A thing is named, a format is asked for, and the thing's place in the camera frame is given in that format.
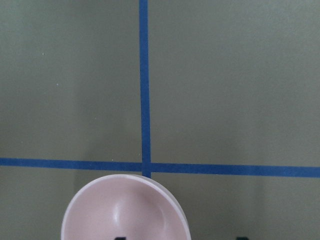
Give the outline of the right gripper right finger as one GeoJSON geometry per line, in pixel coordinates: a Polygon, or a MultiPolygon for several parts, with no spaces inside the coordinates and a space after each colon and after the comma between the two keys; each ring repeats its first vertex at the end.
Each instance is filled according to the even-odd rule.
{"type": "Polygon", "coordinates": [[[238,236],[238,237],[236,237],[236,240],[248,240],[248,237],[246,237],[246,236],[238,236]]]}

